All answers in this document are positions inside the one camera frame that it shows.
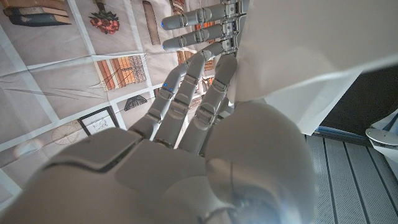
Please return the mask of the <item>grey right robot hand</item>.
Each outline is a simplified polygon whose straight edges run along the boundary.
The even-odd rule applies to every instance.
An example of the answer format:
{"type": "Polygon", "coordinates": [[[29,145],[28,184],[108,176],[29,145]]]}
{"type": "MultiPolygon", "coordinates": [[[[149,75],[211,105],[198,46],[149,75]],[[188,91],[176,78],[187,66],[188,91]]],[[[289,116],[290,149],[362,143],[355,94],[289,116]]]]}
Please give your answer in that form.
{"type": "Polygon", "coordinates": [[[216,121],[237,60],[224,55],[183,136],[205,58],[170,75],[155,114],[66,147],[28,181],[2,223],[313,223],[311,152],[299,128],[264,100],[216,121]]]}

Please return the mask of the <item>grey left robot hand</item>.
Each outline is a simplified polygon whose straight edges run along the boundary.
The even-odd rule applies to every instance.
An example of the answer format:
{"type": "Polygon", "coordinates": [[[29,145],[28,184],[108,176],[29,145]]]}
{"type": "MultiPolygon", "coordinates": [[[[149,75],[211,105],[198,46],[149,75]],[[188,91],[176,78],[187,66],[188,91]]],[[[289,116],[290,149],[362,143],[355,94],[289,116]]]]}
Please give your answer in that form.
{"type": "Polygon", "coordinates": [[[163,49],[166,51],[180,50],[190,45],[216,39],[215,43],[204,48],[209,51],[208,60],[220,54],[236,55],[248,8],[249,0],[221,1],[219,4],[166,17],[161,22],[164,30],[194,25],[202,26],[207,22],[214,21],[219,21],[219,23],[165,40],[162,44],[163,49]]]}

